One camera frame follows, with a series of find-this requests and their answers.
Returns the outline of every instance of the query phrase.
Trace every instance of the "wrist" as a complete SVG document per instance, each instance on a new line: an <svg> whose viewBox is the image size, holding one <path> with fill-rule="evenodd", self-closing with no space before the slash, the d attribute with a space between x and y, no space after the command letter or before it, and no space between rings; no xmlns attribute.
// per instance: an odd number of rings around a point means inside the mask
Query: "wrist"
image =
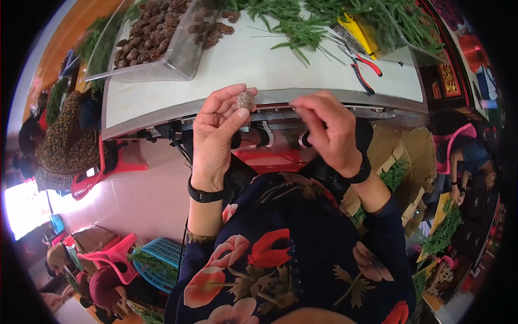
<svg viewBox="0 0 518 324"><path fill-rule="evenodd" d="M199 191L218 192L223 190L223 178L224 175L207 176L193 172L191 186Z"/></svg>
<svg viewBox="0 0 518 324"><path fill-rule="evenodd" d="M337 170L338 173L344 178L354 177L359 173L359 170L362 167L363 156L358 149L355 149L355 151L351 154L350 159L351 163L349 163L349 166Z"/></svg>

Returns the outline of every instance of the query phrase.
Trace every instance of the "pliers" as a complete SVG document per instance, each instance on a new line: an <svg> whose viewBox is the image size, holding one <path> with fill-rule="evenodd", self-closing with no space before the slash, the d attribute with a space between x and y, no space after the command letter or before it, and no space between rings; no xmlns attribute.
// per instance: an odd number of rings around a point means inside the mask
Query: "pliers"
<svg viewBox="0 0 518 324"><path fill-rule="evenodd" d="M340 48L342 50L342 52L344 52L347 56L349 56L349 58L353 61L351 66L353 67L354 72L356 73L358 81L362 84L363 88L365 89L365 91L367 91L368 94L373 95L375 93L374 90L363 79L363 76L359 71L358 61L363 62L363 63L367 64L368 66L370 66L379 77L381 77L383 75L383 73L381 73L380 68L377 65L375 65L373 62L363 59L358 54L356 54L356 56L354 56L353 53L351 53L351 51L347 47L338 46L338 48Z"/></svg>

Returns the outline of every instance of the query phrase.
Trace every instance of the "navy floral shirt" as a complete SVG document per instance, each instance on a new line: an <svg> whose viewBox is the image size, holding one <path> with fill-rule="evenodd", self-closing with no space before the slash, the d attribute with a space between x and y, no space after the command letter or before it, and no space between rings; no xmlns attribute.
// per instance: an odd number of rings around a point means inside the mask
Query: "navy floral shirt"
<svg viewBox="0 0 518 324"><path fill-rule="evenodd" d="M318 307L360 323L405 323L415 291L391 198L360 234L319 182L258 176L223 211L217 237L188 232L165 323L271 323Z"/></svg>

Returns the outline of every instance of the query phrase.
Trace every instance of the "black wristband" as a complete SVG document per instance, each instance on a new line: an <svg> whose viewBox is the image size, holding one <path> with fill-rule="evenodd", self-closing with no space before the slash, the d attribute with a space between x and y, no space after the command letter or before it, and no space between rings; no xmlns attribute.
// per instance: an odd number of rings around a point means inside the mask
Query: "black wristband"
<svg viewBox="0 0 518 324"><path fill-rule="evenodd" d="M189 195L194 201L199 203L211 203L213 201L223 200L225 198L225 190L221 190L218 192L205 192L201 190L196 190L191 186L191 177L189 177L189 182L187 184L187 188L189 190Z"/></svg>
<svg viewBox="0 0 518 324"><path fill-rule="evenodd" d="M349 182L350 184L361 184L367 178L370 176L370 161L367 157L367 152L361 152L362 153L362 165L359 167L358 173L351 178L345 178L344 179Z"/></svg>

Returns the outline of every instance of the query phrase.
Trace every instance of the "tiled floor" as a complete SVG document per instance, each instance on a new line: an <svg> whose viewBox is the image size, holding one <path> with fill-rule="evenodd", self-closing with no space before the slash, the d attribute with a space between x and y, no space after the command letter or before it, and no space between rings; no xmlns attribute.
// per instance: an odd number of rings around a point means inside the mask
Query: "tiled floor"
<svg viewBox="0 0 518 324"><path fill-rule="evenodd" d="M169 143L140 141L147 171L115 174L80 201L71 195L52 196L54 213L61 214L67 232L95 224L120 236L134 232L145 241L162 236L181 241L189 212L190 170Z"/></svg>

